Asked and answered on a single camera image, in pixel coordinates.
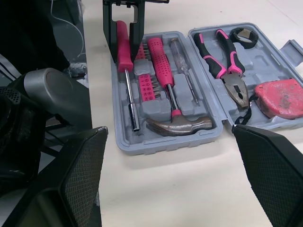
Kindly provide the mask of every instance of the hammer handle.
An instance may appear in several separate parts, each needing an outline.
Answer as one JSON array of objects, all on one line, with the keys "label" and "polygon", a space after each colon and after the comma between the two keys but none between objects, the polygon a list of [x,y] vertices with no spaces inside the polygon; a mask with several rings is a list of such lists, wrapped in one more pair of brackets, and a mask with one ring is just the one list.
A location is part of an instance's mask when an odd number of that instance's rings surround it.
[{"label": "hammer handle", "polygon": [[169,61],[163,49],[162,40],[160,38],[152,38],[147,42],[151,53],[151,59],[156,71],[156,76],[163,88],[170,84],[173,86],[173,78],[170,70]]}]

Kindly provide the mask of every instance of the pink pliers handle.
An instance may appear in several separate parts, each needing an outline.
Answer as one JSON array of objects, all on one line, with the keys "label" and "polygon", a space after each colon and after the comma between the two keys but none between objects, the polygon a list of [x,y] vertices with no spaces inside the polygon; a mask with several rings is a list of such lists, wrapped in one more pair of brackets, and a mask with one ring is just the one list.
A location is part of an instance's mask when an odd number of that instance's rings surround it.
[{"label": "pink pliers handle", "polygon": [[228,35],[221,29],[216,31],[216,38],[224,49],[227,58],[227,69],[215,59],[206,49],[204,44],[204,39],[201,33],[196,33],[194,35],[194,41],[199,49],[200,55],[209,65],[209,71],[215,79],[220,79],[226,73],[239,73],[240,76],[245,71],[244,66],[238,59],[236,48],[232,41],[229,39]]}]

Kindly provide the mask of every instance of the pink screwdriver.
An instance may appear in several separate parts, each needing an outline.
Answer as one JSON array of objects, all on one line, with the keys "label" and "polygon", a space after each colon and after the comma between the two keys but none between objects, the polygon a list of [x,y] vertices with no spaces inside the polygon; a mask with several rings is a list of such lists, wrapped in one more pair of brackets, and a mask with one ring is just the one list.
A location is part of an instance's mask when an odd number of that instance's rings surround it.
[{"label": "pink screwdriver", "polygon": [[127,96],[128,96],[128,109],[131,119],[131,125],[133,131],[140,130],[139,116],[134,103],[131,81],[129,78],[129,72],[133,70],[134,64],[131,60],[131,48],[129,44],[129,37],[127,32],[127,25],[125,22],[117,21],[117,38],[118,38],[118,72],[125,72]]}]

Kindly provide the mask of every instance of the table surface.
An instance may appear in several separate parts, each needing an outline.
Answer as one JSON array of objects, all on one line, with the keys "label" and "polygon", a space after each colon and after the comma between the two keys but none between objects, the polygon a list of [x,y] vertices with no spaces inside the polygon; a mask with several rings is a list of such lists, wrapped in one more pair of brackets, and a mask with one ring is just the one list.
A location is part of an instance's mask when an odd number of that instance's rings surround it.
[{"label": "table surface", "polygon": [[[102,1],[82,0],[93,126],[109,130],[100,181],[104,227],[269,227],[250,188],[235,138],[149,156],[129,157],[116,145],[110,53],[103,34]],[[301,0],[171,0],[147,3],[145,33],[251,22],[277,48],[303,45]],[[131,22],[133,11],[114,8]],[[297,70],[303,75],[303,67]],[[277,131],[303,151],[303,129]]]}]

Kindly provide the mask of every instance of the screwdriver shaft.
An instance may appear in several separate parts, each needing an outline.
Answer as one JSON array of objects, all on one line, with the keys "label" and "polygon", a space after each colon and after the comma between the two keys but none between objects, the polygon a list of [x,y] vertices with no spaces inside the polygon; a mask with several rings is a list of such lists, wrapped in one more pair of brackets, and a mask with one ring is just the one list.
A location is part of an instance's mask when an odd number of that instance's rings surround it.
[{"label": "screwdriver shaft", "polygon": [[186,64],[186,61],[184,59],[184,56],[183,56],[178,44],[179,44],[178,39],[172,39],[170,41],[170,47],[171,47],[171,50],[172,50],[172,53],[173,53],[173,56],[174,56],[176,66],[179,70],[179,73],[183,73],[185,75],[186,81],[188,83],[190,92],[191,92],[191,94],[194,98],[194,101],[197,105],[199,105],[198,99],[197,99],[197,97],[195,95],[195,92],[194,92],[193,83],[192,83],[191,78],[189,76],[188,65]]}]

